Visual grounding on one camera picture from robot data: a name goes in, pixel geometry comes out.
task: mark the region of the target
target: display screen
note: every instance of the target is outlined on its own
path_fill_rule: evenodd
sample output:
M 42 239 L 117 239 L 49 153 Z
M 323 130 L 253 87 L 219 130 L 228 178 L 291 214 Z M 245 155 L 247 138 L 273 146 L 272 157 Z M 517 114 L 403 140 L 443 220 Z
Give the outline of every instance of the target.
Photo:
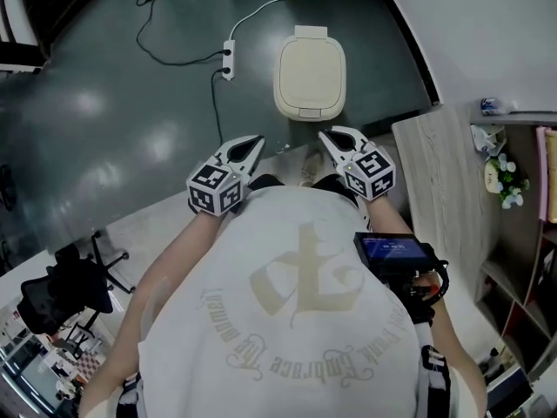
M 362 241 L 370 259 L 424 259 L 427 257 L 414 239 L 366 237 Z

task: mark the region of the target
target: potted plant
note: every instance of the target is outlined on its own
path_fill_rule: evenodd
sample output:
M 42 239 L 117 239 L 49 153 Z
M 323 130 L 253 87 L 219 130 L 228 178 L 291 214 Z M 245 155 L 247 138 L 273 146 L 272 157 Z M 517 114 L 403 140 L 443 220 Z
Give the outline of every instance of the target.
M 510 209 L 513 204 L 522 206 L 522 192 L 530 188 L 530 182 L 522 177 L 515 162 L 507 160 L 506 153 L 487 161 L 485 178 L 486 189 L 499 194 L 503 209 Z

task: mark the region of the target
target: power strip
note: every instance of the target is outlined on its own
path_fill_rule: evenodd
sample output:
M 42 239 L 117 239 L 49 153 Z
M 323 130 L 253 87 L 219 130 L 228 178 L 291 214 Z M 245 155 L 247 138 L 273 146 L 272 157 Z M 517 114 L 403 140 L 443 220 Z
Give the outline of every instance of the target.
M 236 45 L 236 40 L 227 40 L 225 42 L 225 51 L 229 51 L 228 54 L 223 54 L 223 68 L 229 69 L 227 73 L 223 71 L 223 78 L 226 80 L 232 80 L 234 78 L 234 47 Z

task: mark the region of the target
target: dark gray floor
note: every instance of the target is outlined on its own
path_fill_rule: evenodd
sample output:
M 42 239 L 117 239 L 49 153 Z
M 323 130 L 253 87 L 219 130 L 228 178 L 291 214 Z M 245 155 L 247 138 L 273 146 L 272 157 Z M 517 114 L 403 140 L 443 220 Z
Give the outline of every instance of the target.
M 51 250 L 183 191 L 195 164 L 218 148 L 210 77 L 220 60 L 187 68 L 152 61 L 135 44 L 149 6 L 135 1 L 95 0 L 38 76 L 0 84 L 0 147 L 27 220 Z M 203 57 L 266 1 L 157 0 L 143 41 L 166 60 Z M 236 77 L 217 82 L 225 140 L 261 133 L 271 155 L 315 140 L 323 127 L 288 121 L 274 104 L 276 53 L 295 24 L 327 26 L 343 46 L 346 105 L 335 123 L 362 126 L 429 106 L 382 0 L 287 0 L 235 32 Z

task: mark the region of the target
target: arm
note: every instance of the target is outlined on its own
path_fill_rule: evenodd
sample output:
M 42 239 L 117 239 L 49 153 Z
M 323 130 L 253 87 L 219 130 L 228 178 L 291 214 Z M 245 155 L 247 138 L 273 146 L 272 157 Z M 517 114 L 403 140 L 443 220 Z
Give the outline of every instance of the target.
M 379 197 L 366 202 L 367 212 L 376 233 L 412 233 L 399 213 L 391 206 L 387 197 Z M 436 274 L 420 278 L 421 285 L 439 285 Z M 480 369 L 460 344 L 454 332 L 453 323 L 446 310 L 444 300 L 433 305 L 432 336 L 435 347 L 446 357 L 447 363 L 458 370 L 476 401 L 478 416 L 484 416 L 487 409 L 486 384 Z
M 79 406 L 79 416 L 84 418 L 97 404 L 107 400 L 127 377 L 137 372 L 141 317 L 151 293 L 164 278 L 169 282 L 170 294 L 176 291 L 211 249 L 223 218 L 198 213 L 151 264 L 131 298 L 111 353 L 87 384 Z

